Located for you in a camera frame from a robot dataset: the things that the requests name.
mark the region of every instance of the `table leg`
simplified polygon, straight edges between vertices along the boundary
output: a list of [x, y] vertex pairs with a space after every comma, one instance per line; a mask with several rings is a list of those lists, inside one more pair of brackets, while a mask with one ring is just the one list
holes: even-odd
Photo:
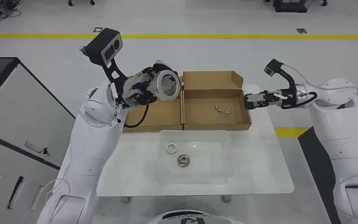
[[122, 204], [128, 204], [132, 200], [132, 197], [121, 197]]
[[230, 203], [231, 202], [231, 194], [221, 195], [220, 198], [225, 203]]

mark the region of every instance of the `black cable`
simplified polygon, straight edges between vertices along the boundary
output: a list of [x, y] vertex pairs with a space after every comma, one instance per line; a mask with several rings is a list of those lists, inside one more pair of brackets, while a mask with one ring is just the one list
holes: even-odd
[[309, 92], [309, 95], [313, 95], [313, 97], [311, 97], [309, 100], [306, 100], [305, 102], [301, 102], [300, 104], [296, 104], [294, 106], [282, 106], [282, 109], [292, 109], [292, 108], [298, 108], [299, 106], [308, 104], [309, 102], [312, 102], [313, 100], [315, 100], [317, 98], [317, 93], [316, 92]]
[[0, 21], [21, 15], [21, 11], [16, 7], [22, 2], [23, 0], [0, 0]]
[[136, 127], [140, 126], [140, 124], [144, 121], [145, 116], [147, 116], [148, 110], [149, 110], [149, 104], [147, 104], [147, 105], [145, 106], [145, 112], [144, 112], [144, 114], [143, 114], [143, 117], [141, 118], [141, 120], [140, 120], [138, 123], [136, 123], [135, 125], [127, 125], [127, 124], [124, 124], [124, 127], [126, 127], [126, 128], [136, 128]]

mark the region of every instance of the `cardboard box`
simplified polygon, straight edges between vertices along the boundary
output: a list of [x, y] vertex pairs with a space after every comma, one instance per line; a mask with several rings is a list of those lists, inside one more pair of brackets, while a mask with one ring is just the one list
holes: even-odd
[[[184, 72], [183, 89], [174, 101], [158, 100], [149, 106], [146, 118], [136, 128], [124, 132], [161, 130], [247, 130], [251, 125], [244, 108], [243, 78], [234, 71]], [[218, 106], [223, 112], [215, 110]], [[129, 112], [126, 124], [136, 124], [145, 107]]]
[[[182, 130], [181, 94], [174, 101], [161, 101], [149, 104], [147, 116], [136, 128], [123, 128], [124, 132], [160, 132], [161, 130]], [[143, 117], [145, 106], [134, 108], [125, 121], [128, 125], [138, 123]]]
[[[234, 71], [184, 72], [183, 129], [247, 130], [252, 122], [243, 105], [242, 84], [243, 78]], [[215, 106], [223, 112], [217, 112]]]

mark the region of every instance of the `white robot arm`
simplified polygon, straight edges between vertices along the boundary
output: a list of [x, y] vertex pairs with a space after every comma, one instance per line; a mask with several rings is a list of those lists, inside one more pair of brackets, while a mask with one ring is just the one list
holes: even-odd
[[[70, 137], [68, 170], [43, 208], [38, 224], [91, 223], [98, 180], [123, 127], [138, 126], [151, 102], [174, 100], [179, 94], [177, 73], [160, 60], [132, 77], [125, 77], [114, 61], [121, 47], [119, 32], [104, 29], [81, 50], [91, 62], [103, 67], [110, 82], [87, 93]], [[117, 78], [112, 76], [114, 71], [119, 75]], [[128, 111], [138, 106], [147, 107], [143, 119], [138, 124], [126, 125]]]
[[307, 83], [296, 85], [281, 66], [285, 64], [272, 60], [264, 71], [270, 76], [278, 73], [286, 78], [289, 88], [247, 94], [244, 105], [249, 110], [269, 105], [282, 109], [308, 108], [315, 133], [335, 171], [333, 196], [341, 222], [358, 223], [357, 88], [342, 78], [329, 80], [320, 86], [305, 78]]

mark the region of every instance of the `black camera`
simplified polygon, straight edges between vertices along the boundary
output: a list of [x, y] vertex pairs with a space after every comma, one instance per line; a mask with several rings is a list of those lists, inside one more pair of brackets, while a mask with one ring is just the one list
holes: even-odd
[[121, 34], [116, 30], [105, 28], [81, 51], [92, 63], [107, 66], [122, 47]]

